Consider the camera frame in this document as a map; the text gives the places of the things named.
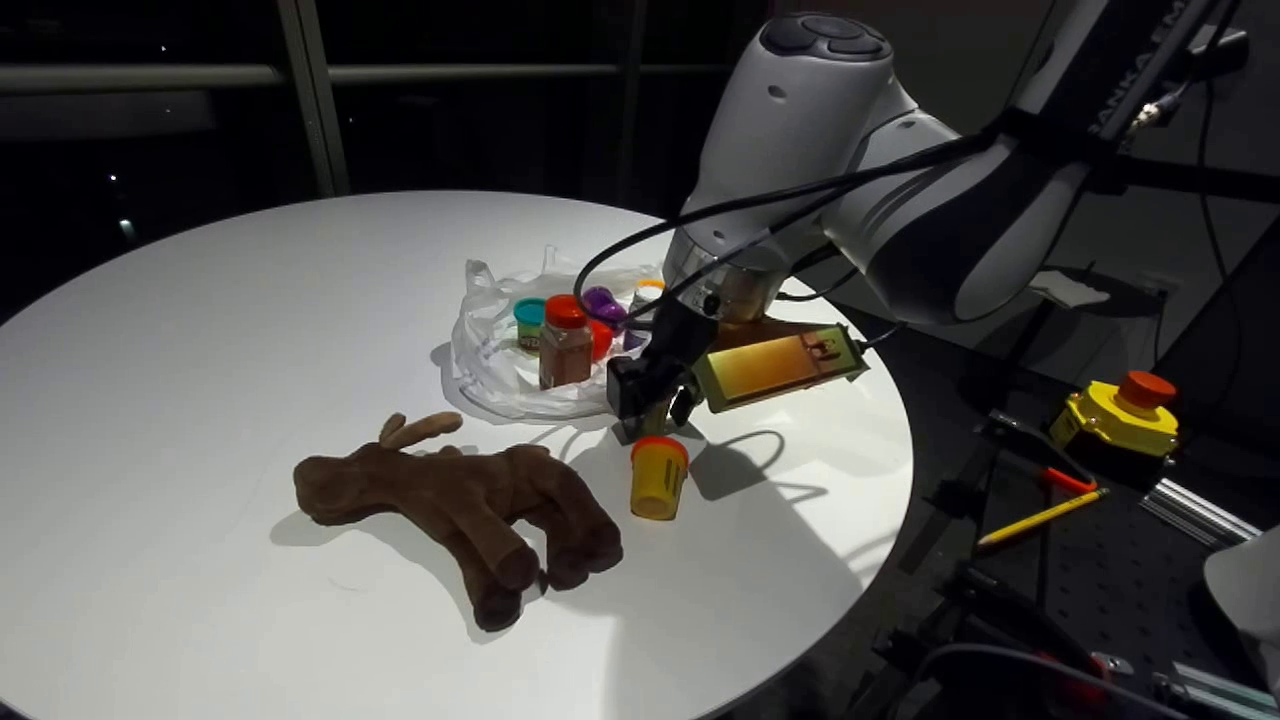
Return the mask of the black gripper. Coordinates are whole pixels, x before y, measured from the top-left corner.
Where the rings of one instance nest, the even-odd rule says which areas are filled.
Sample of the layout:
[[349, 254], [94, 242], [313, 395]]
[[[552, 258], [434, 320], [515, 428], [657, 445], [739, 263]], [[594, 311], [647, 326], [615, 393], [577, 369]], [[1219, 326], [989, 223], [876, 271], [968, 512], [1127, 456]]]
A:
[[714, 326], [673, 301], [657, 311], [647, 348], [606, 363], [606, 410], [622, 440], [687, 425], [701, 406], [693, 369], [710, 339]]

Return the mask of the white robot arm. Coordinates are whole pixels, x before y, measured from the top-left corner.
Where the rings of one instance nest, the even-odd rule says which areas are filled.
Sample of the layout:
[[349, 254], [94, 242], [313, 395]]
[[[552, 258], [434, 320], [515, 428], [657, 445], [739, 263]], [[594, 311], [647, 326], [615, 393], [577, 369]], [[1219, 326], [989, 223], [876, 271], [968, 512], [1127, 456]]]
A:
[[1005, 114], [954, 134], [910, 99], [892, 46], [848, 16], [787, 14], [739, 53], [667, 242], [650, 346], [606, 369], [635, 431], [706, 402], [694, 363], [758, 326], [781, 284], [844, 258], [904, 326], [1011, 305], [1088, 191], [1166, 183], [1124, 149], [1166, 99], [1234, 63], [1239, 0], [1072, 0]]

